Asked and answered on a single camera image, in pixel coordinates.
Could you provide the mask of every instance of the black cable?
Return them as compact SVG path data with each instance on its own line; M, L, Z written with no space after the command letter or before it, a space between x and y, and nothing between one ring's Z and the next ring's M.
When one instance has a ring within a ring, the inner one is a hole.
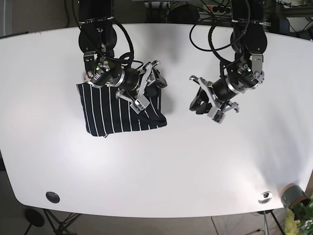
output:
M213 33L213 30L215 29L216 26L217 26L217 24L216 24L216 19L214 19L213 24L212 24L212 26L210 27L210 30L209 30L209 33L208 33L209 45L210 45L210 47L212 48L213 54L214 54L220 61L224 62L224 63L227 64L227 65L228 65L228 64L231 64L232 62L230 62L230 61L224 59L223 57L221 57L221 56L217 53L217 51L215 51L215 49L214 49L213 42L212 42L212 33Z
M131 54L131 57L129 58L130 63L127 63L127 67L130 68L132 65L132 60L134 60L134 46L133 46L132 40L131 40L128 32L124 28L124 26L119 21L117 21L117 19L113 18L112 21L123 31L123 33L126 37L127 43L129 45L130 54Z
M192 45L193 45L195 48L199 49L199 50L213 52L213 51L223 50L223 49L225 49L225 48L231 47L232 45L236 44L236 43L245 35L246 30L247 30L247 28L248 28L248 26L249 26L249 22L250 22L250 14L251 14L250 5L249 5L248 0L245 0L245 2L246 2L247 9L248 9L248 13L247 13L248 16L247 16L247 20L246 20L246 25L245 25L245 27L244 27L244 29L243 29L241 35L240 35L234 42L232 42L232 43L230 43L230 44L228 44L228 45L226 45L226 46L224 46L224 47L220 47L220 48L217 48L217 49L214 49L214 50L212 50L212 49L203 49L203 48L198 47L198 46L197 46L196 44L194 44L194 42L192 41L192 39L191 39L191 34L192 34L193 29L196 27L196 25L197 25L199 22L203 21L203 20L201 20L201 21L198 21L197 24L195 24L194 26L192 26L192 28L191 28L191 30L190 30L189 39L190 39L190 42L192 43Z
M276 219L276 216L274 215L273 211L270 212L270 214L273 216L273 219L275 220L277 227L279 228L280 232L282 233L282 235L285 235L284 230L282 229L282 227L280 226L278 220Z
M295 5L292 5L291 3L277 2L276 0L272 0L272 2L274 2L274 3L279 3L279 4L281 4L281 5L288 6L288 7L297 7L297 6L295 6Z
M69 26L69 16L68 16L68 12L67 12L67 0L64 0L64 9L65 9L65 14L67 16L67 25L65 28L68 28Z
M75 22L76 22L76 24L77 24L77 27L79 28L79 30L80 30L81 32L84 33L84 35L88 38L89 42L93 45L93 47L96 49L96 51L97 51L100 55L102 55L102 56L104 56L104 57L106 57L106 58L108 58L108 59L110 59L110 60L115 60L115 61L119 61L119 62L122 62L122 63L135 62L135 63L140 63L140 64L144 65L144 63L143 63L142 61L138 61L138 60L121 60L121 59L113 58L113 57L111 57L111 56L108 56L108 55L104 54L104 53L97 47L97 45L94 43L94 41L93 41L92 38L89 36L89 34L88 34L87 32L85 32L85 31L81 28L81 26L79 26L79 23L78 23L78 21L77 21L77 19L76 19L75 10L74 10L74 0L72 0L72 11L73 11L73 15L74 15L74 19L75 19Z
M212 216L211 216L211 221L212 221L212 224L213 224L213 226L214 226L214 229L215 229L216 234L217 234L217 235L220 235L219 232L217 231L217 228L216 228L216 226L215 226L215 223L214 223L214 220L213 220L213 217L212 217Z
M302 32L309 26L310 23L312 23L313 20L311 20L310 22L308 22L308 24L303 28Z
M252 234L256 234L256 233L258 233L258 232L263 232L263 234L265 235L265 232L264 232L264 230L262 230L262 229L257 229L257 230L255 230L255 231L250 232L250 233L247 233L247 234L245 234L245 235L252 235Z

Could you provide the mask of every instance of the striped cloth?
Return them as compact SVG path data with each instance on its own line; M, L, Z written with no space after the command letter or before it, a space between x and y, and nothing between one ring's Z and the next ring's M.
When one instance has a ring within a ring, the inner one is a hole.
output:
M166 126L166 118L161 110L161 90L157 95L147 97L150 105L138 115L123 99L116 99L118 88L93 88L87 83L77 84L83 106L87 132L93 136L126 131L144 131Z

